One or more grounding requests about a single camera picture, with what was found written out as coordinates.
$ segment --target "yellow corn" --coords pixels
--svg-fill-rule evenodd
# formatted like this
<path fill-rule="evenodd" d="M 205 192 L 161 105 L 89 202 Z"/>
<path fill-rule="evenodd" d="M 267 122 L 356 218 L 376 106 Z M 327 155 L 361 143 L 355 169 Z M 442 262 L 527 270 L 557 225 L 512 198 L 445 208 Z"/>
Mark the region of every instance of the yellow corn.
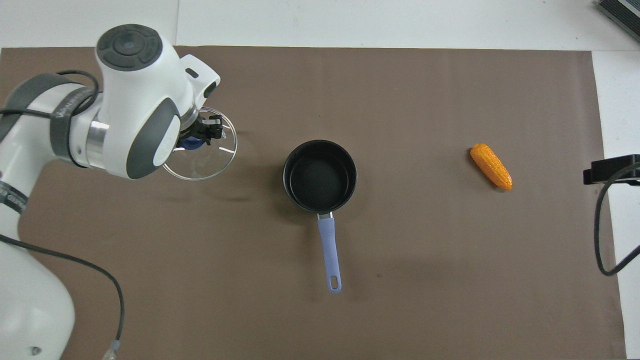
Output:
<path fill-rule="evenodd" d="M 493 153 L 493 150 L 485 143 L 477 143 L 471 148 L 471 158 L 476 162 L 480 170 L 496 186 L 503 190 L 511 190 L 513 180 L 504 167 L 500 159 Z"/>

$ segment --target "white table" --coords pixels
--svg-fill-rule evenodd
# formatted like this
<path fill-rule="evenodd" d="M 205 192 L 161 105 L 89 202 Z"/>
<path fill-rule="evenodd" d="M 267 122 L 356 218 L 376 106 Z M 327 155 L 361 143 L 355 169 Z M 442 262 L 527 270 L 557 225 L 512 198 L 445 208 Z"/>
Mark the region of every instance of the white table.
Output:
<path fill-rule="evenodd" d="M 593 51 L 604 155 L 640 152 L 640 44 L 592 0 L 0 0 L 0 48 L 94 46 L 132 22 L 176 45 Z M 619 261 L 640 243 L 640 191 L 609 199 Z M 640 357 L 640 260 L 618 281 L 627 356 Z"/>

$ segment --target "white robotic arm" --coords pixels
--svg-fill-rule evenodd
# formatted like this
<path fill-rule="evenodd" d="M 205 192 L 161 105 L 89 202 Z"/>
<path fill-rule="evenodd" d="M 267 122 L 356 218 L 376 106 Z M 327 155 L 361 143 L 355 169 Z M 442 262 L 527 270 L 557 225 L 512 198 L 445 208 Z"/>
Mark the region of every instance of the white robotic arm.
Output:
<path fill-rule="evenodd" d="M 42 74 L 18 86 L 1 110 L 0 240 L 19 239 L 20 214 L 51 160 L 138 179 L 177 142 L 215 137 L 209 127 L 216 125 L 198 116 L 220 83 L 205 63 L 179 58 L 155 30 L 136 24 L 107 31 L 95 54 L 104 93 L 97 82 L 88 88 L 65 73 Z M 7 241 L 0 242 L 0 274 L 0 358 L 59 359 L 74 323 L 64 285 Z"/>

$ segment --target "pan handle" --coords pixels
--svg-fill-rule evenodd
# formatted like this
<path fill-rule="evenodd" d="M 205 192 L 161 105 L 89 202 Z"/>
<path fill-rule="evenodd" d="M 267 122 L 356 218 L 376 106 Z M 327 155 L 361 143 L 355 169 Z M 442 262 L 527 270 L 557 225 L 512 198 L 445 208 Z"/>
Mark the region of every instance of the pan handle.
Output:
<path fill-rule="evenodd" d="M 342 281 L 340 280 L 340 266 L 338 265 L 338 250 L 335 247 L 335 222 L 333 217 L 319 219 L 318 229 L 322 239 L 326 284 L 330 292 L 337 294 L 342 290 Z"/>

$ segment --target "brown mat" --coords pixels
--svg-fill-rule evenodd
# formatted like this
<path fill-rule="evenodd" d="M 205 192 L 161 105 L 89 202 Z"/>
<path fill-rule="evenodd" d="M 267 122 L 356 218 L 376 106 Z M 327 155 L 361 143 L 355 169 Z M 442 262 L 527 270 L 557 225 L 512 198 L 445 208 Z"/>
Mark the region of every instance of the brown mat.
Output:
<path fill-rule="evenodd" d="M 617 281 L 593 255 L 598 187 L 582 185 L 603 156 L 590 53 L 179 52 L 222 76 L 207 105 L 239 131 L 231 167 L 189 183 L 52 163 L 21 223 L 24 241 L 122 282 L 122 359 L 625 357 Z M 3 49 L 0 99 L 62 69 L 99 74 L 91 49 Z M 287 155 L 316 138 L 344 146 L 359 171 L 335 212 L 339 295 L 326 289 L 316 216 L 282 186 Z M 477 142 L 501 157 L 513 191 L 471 163 Z M 76 305 L 63 358 L 99 358 L 118 318 L 111 284 L 38 258 Z"/>

